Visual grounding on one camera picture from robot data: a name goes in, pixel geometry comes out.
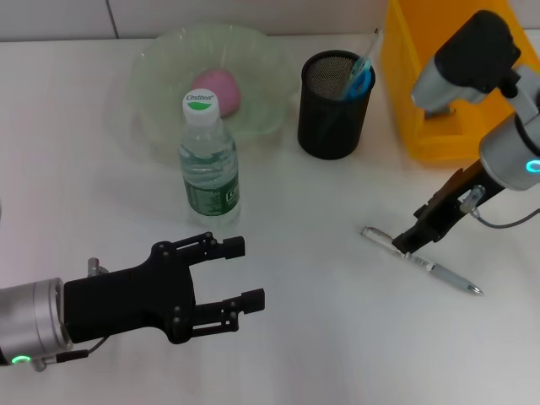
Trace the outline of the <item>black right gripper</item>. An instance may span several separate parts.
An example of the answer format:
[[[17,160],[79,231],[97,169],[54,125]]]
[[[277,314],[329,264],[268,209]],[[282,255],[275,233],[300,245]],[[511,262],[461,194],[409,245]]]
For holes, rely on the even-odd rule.
[[[414,253],[423,246],[436,242],[460,221],[466,214],[461,210],[460,198],[470,193],[474,187],[484,189],[478,205],[486,203],[504,188],[493,180],[477,160],[468,168],[458,170],[438,190],[414,216],[416,224],[399,236],[391,244],[401,253]]]

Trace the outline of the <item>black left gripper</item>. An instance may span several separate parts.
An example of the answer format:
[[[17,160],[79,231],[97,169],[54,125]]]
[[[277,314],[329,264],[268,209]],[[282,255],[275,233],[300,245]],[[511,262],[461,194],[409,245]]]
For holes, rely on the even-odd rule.
[[[64,323],[73,343],[145,327],[162,331],[173,344],[239,330],[240,313],[265,309],[264,289],[195,305],[188,266],[246,254],[242,236],[216,240],[205,232],[176,242],[155,244],[136,267],[64,284]]]

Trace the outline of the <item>clear ballpoint pen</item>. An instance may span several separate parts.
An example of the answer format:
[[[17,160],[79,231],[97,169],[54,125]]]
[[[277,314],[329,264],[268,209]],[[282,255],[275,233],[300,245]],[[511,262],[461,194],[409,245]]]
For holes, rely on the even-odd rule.
[[[393,256],[399,257],[405,262],[409,262],[416,267],[422,268],[430,275],[438,278],[444,283],[451,285],[453,288],[474,295],[483,295],[483,291],[476,284],[460,276],[459,274],[452,272],[447,267],[444,267],[439,263],[432,262],[428,259],[422,258],[421,256],[415,256],[411,253],[402,253],[392,244],[392,238],[380,229],[365,226],[360,231],[360,234],[364,238],[376,243],[378,246],[382,247],[387,252],[391,253]]]

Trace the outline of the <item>clear green-label water bottle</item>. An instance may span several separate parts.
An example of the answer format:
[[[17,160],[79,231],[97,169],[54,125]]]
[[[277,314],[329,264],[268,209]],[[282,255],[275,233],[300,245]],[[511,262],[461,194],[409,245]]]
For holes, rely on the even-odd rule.
[[[183,98],[182,111],[179,160],[187,202],[199,223],[211,229],[228,226],[240,214],[239,166],[218,97],[208,89],[194,89]]]

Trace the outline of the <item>blue scissors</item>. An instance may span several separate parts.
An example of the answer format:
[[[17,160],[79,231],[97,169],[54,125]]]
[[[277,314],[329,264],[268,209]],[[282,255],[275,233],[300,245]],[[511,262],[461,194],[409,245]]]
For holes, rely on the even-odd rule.
[[[368,57],[361,57],[355,62],[351,69],[348,79],[343,86],[341,99],[357,99],[368,90],[371,81],[371,60]]]

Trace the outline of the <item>pink sponge ball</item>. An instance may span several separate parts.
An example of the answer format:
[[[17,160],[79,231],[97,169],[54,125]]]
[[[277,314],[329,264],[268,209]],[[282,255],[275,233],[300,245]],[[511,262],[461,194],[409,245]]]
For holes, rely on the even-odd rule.
[[[191,89],[207,89],[216,94],[222,117],[230,116],[240,108],[240,88],[233,75],[222,68],[200,73],[192,82]]]

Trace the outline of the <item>clear plastic ruler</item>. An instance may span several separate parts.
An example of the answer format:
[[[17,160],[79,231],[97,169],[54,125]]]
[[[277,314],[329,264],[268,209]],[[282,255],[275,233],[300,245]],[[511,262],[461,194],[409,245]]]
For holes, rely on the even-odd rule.
[[[378,42],[378,40],[379,40],[379,38],[381,36],[381,33],[382,33],[382,28],[381,27],[376,27],[375,30],[374,30],[374,35],[370,40],[369,46],[368,46],[367,50],[364,52],[364,54],[363,54],[364,59],[370,58],[370,55],[371,55],[372,51],[375,49],[375,46],[377,45],[377,42]]]

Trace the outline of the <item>black mesh pen holder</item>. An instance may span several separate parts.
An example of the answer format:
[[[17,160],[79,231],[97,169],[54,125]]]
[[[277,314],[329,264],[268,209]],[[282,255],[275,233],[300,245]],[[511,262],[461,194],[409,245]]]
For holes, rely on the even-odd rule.
[[[370,70],[368,86],[360,94],[342,96],[358,60],[350,51],[323,51],[302,68],[297,139],[306,153],[318,159],[344,158],[359,144],[375,71]]]

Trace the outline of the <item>green glass fruit plate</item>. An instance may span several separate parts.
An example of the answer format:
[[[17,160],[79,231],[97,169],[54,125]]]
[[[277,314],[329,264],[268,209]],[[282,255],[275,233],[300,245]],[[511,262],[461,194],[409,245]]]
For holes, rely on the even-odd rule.
[[[136,135],[150,159],[175,166],[181,102],[201,73],[221,68],[240,88],[240,107],[224,124],[239,145],[274,134],[285,122],[300,81],[289,55],[271,37],[243,26],[195,24],[153,40],[127,80]]]

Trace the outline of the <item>yellow plastic bin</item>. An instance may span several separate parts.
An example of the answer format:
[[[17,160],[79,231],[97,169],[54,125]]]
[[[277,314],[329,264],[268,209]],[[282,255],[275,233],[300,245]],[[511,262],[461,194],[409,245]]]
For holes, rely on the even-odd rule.
[[[381,71],[402,145],[421,163],[477,159],[482,136],[512,112],[498,91],[478,105],[457,101],[452,114],[429,120],[413,104],[411,91],[421,69],[480,9],[505,20],[521,49],[518,62],[540,73],[540,48],[529,42],[507,0],[389,0],[387,5]]]

